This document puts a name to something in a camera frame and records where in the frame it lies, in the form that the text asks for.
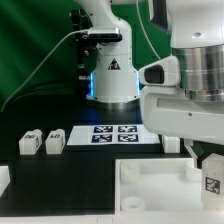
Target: white platform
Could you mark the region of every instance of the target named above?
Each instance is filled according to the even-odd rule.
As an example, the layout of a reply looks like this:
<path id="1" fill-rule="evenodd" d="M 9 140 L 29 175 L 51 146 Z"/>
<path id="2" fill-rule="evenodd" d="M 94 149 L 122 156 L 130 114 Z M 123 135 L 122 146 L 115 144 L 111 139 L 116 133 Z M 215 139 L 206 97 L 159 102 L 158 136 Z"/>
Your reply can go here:
<path id="1" fill-rule="evenodd" d="M 185 178 L 189 159 L 134 160 L 141 167 L 139 181 L 120 181 L 120 164 L 116 161 L 116 214 L 65 217 L 0 218 L 1 224 L 223 224 L 224 211 L 205 211 L 200 200 L 200 183 Z M 143 212 L 120 210 L 121 200 L 135 195 L 146 202 Z"/>

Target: warning label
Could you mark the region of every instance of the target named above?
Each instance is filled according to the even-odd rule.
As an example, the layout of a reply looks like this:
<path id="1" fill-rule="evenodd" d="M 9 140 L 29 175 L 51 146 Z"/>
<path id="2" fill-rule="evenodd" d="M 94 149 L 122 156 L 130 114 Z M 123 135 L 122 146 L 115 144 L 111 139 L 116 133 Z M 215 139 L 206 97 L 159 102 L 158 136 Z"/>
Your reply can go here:
<path id="1" fill-rule="evenodd" d="M 117 63 L 117 60 L 114 58 L 113 61 L 111 62 L 108 70 L 121 70 L 119 64 Z"/>

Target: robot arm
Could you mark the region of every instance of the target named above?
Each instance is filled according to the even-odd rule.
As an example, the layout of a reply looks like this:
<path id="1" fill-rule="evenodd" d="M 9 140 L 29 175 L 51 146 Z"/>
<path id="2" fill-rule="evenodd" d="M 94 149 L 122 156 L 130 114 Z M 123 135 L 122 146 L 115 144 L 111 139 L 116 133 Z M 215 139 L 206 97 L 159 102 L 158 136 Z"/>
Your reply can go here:
<path id="1" fill-rule="evenodd" d="M 145 126 L 162 135 L 224 144 L 224 2 L 149 4 L 152 22 L 172 28 L 172 55 L 140 70 Z M 164 7 L 161 21 L 158 4 Z"/>
<path id="2" fill-rule="evenodd" d="M 136 104 L 139 99 L 139 77 L 132 64 L 132 30 L 130 25 L 115 16 L 112 4 L 131 4 L 135 0 L 74 0 L 91 20 L 92 34 L 107 29 L 116 29 L 122 35 L 120 42 L 109 42 L 96 46 L 97 65 L 91 74 L 89 102 L 103 108 L 123 109 Z"/>

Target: sticker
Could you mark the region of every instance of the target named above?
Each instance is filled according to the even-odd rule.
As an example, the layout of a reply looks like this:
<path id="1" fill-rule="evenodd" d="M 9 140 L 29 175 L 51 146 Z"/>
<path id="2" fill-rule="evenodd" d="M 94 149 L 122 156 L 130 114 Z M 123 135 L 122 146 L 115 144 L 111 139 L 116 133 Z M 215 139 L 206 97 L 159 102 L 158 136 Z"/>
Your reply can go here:
<path id="1" fill-rule="evenodd" d="M 53 134 L 50 138 L 60 138 L 60 134 Z"/>
<path id="2" fill-rule="evenodd" d="M 35 138 L 36 135 L 26 135 L 25 138 Z"/>
<path id="3" fill-rule="evenodd" d="M 137 134 L 118 135 L 118 142 L 139 142 Z"/>
<path id="4" fill-rule="evenodd" d="M 118 132 L 130 133 L 137 131 L 137 126 L 118 126 Z"/>
<path id="5" fill-rule="evenodd" d="M 113 126 L 97 126 L 94 128 L 94 133 L 113 132 Z"/>
<path id="6" fill-rule="evenodd" d="M 220 194 L 220 181 L 206 177 L 205 189 L 215 194 Z"/>
<path id="7" fill-rule="evenodd" d="M 112 142 L 112 135 L 93 135 L 92 143 Z"/>
<path id="8" fill-rule="evenodd" d="M 119 64 L 117 63 L 117 60 L 114 58 L 113 61 L 111 62 L 108 70 L 121 70 Z"/>

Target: green backdrop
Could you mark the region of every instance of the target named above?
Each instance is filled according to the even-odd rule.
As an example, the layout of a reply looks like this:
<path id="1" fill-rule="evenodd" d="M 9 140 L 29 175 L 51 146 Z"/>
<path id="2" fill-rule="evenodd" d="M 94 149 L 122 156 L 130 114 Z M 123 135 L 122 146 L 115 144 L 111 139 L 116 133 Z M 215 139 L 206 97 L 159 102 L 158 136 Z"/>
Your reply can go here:
<path id="1" fill-rule="evenodd" d="M 72 0 L 0 1 L 0 106 L 59 40 L 73 31 L 68 15 L 77 8 L 78 4 Z M 136 69 L 155 61 L 156 57 L 140 29 L 135 5 L 113 6 L 112 10 L 133 29 L 133 64 Z M 169 55 L 170 37 L 149 24 L 147 2 L 140 3 L 140 11 L 155 49 L 162 58 Z M 75 48 L 66 41 L 28 85 L 70 79 L 76 71 L 75 62 Z M 85 62 L 89 70 L 94 68 L 94 58 Z"/>

